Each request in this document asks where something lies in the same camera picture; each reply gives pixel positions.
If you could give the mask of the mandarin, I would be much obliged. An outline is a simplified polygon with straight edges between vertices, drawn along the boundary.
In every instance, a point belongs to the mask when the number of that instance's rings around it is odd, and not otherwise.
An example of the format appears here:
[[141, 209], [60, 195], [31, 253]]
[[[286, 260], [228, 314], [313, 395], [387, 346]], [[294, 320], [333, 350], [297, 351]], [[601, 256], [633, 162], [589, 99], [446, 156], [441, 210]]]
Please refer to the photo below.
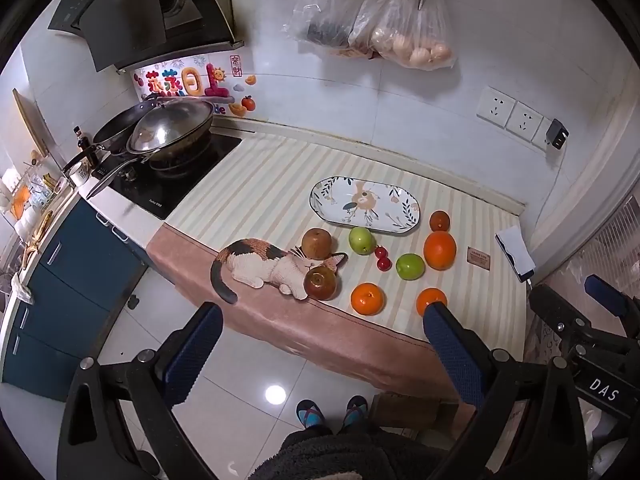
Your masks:
[[448, 304], [447, 296], [438, 288], [429, 287], [423, 289], [420, 292], [418, 298], [416, 298], [416, 312], [418, 315], [423, 316], [426, 309], [434, 302], [439, 302], [446, 306]]
[[377, 315], [385, 306], [385, 295], [378, 285], [361, 283], [350, 293], [350, 305], [361, 315]]

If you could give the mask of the green apple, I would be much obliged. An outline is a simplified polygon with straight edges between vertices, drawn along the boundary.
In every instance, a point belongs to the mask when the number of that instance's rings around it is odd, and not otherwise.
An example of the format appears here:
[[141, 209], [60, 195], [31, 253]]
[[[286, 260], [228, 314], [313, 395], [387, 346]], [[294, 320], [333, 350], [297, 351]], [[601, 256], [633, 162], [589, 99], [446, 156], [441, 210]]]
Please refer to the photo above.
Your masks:
[[419, 255], [409, 252], [397, 259], [396, 272], [402, 280], [417, 280], [425, 272], [425, 262]]
[[349, 231], [348, 242], [352, 251], [360, 256], [370, 255], [376, 248], [374, 236], [362, 226], [356, 226]]

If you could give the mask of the large orange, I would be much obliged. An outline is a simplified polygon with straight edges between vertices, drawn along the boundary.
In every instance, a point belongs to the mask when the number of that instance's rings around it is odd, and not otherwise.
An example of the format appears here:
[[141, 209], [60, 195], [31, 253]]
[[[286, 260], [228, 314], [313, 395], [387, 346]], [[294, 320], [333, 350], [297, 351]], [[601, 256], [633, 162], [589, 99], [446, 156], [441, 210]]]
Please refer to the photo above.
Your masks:
[[457, 244], [451, 234], [434, 231], [425, 239], [423, 255], [434, 270], [445, 271], [452, 267], [457, 255]]

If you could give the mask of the red cherry tomato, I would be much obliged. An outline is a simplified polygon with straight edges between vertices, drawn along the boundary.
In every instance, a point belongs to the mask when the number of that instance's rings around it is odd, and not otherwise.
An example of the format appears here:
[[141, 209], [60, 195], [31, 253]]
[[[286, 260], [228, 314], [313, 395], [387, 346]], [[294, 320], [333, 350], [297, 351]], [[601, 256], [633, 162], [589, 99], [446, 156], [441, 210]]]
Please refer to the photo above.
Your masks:
[[378, 260], [385, 260], [388, 258], [388, 251], [386, 248], [378, 246], [378, 248], [375, 249], [375, 255]]
[[382, 272], [386, 272], [392, 267], [392, 262], [389, 258], [382, 258], [378, 259], [378, 263], [376, 265]]

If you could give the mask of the small dark orange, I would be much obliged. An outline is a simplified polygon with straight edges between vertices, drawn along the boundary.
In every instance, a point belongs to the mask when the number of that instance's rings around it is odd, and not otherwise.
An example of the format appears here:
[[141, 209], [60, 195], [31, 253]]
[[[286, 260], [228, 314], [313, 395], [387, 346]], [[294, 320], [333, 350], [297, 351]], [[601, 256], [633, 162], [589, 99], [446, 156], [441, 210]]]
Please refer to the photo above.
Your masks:
[[434, 211], [428, 223], [433, 232], [448, 232], [450, 230], [449, 214], [443, 210]]

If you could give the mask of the dark brown apple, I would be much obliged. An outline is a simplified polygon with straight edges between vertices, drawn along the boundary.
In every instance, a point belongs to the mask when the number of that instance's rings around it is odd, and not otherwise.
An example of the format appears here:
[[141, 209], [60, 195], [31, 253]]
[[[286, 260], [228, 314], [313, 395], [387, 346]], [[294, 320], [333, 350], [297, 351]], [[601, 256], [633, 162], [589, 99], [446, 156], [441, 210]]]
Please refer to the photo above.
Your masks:
[[328, 266], [310, 269], [304, 278], [307, 295], [317, 300], [331, 299], [337, 290], [337, 277]]

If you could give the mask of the right blue slipper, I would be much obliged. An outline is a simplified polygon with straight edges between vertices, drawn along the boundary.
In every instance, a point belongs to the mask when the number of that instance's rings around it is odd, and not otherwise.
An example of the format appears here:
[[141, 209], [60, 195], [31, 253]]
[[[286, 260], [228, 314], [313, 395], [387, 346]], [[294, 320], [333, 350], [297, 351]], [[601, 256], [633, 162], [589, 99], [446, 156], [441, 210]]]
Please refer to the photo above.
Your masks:
[[367, 419], [369, 404], [364, 396], [353, 396], [346, 405], [343, 427], [359, 424]]

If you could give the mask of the floral oval ceramic plate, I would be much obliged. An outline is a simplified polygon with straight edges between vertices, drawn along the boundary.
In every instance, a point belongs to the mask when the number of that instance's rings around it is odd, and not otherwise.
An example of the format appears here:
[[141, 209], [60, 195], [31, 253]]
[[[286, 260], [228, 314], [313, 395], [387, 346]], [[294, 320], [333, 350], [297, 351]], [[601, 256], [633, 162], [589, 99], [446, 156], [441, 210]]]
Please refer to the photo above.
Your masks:
[[416, 198], [399, 185], [334, 176], [309, 193], [312, 211], [323, 221], [348, 228], [404, 235], [421, 221]]

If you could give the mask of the steel wok with lid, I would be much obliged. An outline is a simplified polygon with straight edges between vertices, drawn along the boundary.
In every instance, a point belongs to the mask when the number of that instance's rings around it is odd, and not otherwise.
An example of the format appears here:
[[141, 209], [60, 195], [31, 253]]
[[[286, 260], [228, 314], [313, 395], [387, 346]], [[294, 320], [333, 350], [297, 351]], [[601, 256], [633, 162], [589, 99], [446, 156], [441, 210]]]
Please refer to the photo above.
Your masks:
[[102, 177], [86, 199], [101, 193], [131, 166], [154, 162], [178, 167], [188, 159], [198, 157], [209, 144], [213, 118], [213, 104], [205, 100], [184, 98], [160, 103], [139, 120], [131, 133], [126, 145], [130, 159]]

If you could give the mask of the black frying pan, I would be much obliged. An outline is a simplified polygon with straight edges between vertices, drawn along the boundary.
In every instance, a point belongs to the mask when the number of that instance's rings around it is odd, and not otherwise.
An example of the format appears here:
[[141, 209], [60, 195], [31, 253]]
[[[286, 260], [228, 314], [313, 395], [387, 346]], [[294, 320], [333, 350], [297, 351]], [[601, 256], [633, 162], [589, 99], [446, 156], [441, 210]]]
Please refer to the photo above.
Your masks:
[[138, 121], [159, 105], [159, 100], [147, 100], [117, 114], [94, 135], [88, 148], [84, 148], [62, 168], [62, 173], [68, 174], [78, 162], [84, 158], [92, 159], [99, 152], [122, 151]]

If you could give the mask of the dark sauce bottle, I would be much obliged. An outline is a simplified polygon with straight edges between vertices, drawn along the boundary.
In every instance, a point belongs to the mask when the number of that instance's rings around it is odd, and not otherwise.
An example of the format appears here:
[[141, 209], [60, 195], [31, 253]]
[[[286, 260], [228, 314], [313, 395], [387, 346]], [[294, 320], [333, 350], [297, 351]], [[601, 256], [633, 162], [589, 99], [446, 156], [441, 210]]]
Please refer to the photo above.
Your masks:
[[81, 153], [85, 153], [89, 164], [95, 167], [99, 163], [99, 159], [96, 157], [96, 150], [93, 148], [92, 142], [89, 140], [88, 136], [82, 132], [79, 126], [74, 127], [74, 133]]

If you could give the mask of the wooden cutting board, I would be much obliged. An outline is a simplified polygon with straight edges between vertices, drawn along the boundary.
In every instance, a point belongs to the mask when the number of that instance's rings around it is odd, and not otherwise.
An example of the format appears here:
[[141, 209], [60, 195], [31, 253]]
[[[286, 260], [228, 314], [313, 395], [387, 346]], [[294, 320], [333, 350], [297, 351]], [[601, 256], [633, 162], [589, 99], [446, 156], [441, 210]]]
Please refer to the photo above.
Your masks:
[[39, 107], [36, 102], [29, 99], [28, 96], [23, 96], [17, 88], [12, 89], [12, 94], [26, 129], [32, 138], [32, 142], [35, 144], [36, 151], [39, 152], [42, 157], [47, 157], [50, 154], [50, 132], [40, 113]]

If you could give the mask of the black range hood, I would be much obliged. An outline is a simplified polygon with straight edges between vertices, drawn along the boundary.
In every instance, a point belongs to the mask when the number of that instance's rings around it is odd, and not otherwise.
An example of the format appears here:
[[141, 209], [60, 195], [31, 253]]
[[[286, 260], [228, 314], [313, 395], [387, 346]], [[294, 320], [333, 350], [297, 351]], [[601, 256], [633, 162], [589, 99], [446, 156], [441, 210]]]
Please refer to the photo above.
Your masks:
[[60, 0], [49, 28], [85, 40], [98, 72], [243, 45], [232, 0]]

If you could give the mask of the plastic bag dark contents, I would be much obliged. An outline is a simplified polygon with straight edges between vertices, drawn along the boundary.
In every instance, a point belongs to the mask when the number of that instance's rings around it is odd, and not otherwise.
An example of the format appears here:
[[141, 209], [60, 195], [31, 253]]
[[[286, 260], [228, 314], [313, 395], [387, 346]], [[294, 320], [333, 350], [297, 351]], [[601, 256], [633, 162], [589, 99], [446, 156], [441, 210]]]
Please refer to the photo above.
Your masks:
[[322, 52], [359, 58], [349, 44], [364, 0], [295, 0], [283, 30], [292, 39]]

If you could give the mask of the white wall socket panel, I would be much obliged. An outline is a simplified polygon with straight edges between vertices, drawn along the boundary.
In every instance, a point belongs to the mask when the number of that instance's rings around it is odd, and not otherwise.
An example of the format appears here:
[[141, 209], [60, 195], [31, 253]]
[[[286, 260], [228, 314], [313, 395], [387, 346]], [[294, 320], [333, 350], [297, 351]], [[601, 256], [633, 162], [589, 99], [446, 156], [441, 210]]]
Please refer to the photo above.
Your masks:
[[546, 133], [551, 120], [492, 87], [485, 87], [480, 94], [476, 116], [541, 150], [549, 146]]

